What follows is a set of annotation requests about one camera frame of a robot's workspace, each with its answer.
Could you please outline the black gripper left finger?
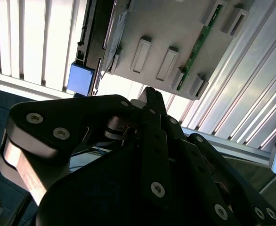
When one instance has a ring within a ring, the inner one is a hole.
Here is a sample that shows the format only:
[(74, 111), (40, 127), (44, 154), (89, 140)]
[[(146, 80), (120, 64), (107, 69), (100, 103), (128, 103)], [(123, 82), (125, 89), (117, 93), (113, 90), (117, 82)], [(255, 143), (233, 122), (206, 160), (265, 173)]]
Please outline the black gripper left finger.
[(130, 145), (168, 147), (146, 87), (138, 105), (120, 95), (23, 102), (9, 112), (2, 156), (36, 204), (59, 180)]

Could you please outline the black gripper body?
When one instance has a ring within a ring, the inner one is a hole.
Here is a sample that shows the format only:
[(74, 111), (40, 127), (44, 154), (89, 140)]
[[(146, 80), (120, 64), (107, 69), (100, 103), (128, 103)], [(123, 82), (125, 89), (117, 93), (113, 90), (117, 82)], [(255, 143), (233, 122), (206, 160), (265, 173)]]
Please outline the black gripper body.
[(194, 144), (130, 145), (57, 181), (38, 226), (230, 226), (225, 204)]

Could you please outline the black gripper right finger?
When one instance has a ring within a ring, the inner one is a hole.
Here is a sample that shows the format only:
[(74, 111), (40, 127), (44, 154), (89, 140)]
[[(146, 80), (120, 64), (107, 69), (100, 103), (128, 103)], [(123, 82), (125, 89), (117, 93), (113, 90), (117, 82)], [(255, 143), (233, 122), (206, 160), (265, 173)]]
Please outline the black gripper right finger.
[(167, 131), (173, 159), (183, 174), (190, 174), (196, 191), (193, 216), (200, 226), (276, 226), (276, 210), (201, 135), (186, 136), (170, 117), (159, 91), (155, 110)]

